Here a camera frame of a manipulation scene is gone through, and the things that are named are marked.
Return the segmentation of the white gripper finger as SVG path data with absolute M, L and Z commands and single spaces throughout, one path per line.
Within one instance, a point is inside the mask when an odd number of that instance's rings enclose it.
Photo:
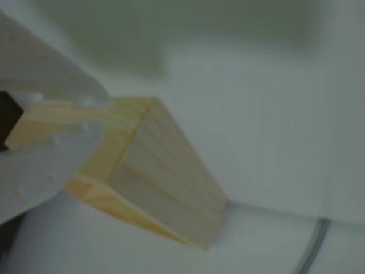
M 1 90 L 85 106 L 109 104 L 102 85 L 74 62 L 1 12 Z
M 52 199 L 100 146 L 104 126 L 84 122 L 1 152 L 1 223 Z

